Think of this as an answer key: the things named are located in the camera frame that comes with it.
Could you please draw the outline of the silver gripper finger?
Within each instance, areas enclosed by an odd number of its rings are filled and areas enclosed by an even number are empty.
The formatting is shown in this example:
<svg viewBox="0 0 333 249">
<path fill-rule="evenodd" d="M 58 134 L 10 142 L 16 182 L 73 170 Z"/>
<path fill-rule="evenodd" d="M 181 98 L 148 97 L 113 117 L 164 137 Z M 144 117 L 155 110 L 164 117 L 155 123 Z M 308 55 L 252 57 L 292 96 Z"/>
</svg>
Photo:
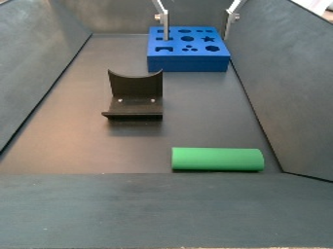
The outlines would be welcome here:
<svg viewBox="0 0 333 249">
<path fill-rule="evenodd" d="M 227 39 L 230 26 L 239 19 L 239 10 L 247 0 L 234 0 L 230 7 L 226 9 L 226 23 L 223 29 L 223 39 Z"/>
<path fill-rule="evenodd" d="M 157 13 L 155 14 L 155 20 L 164 27 L 164 40 L 168 40 L 168 11 L 164 8 L 161 0 L 151 0 Z"/>
</svg>

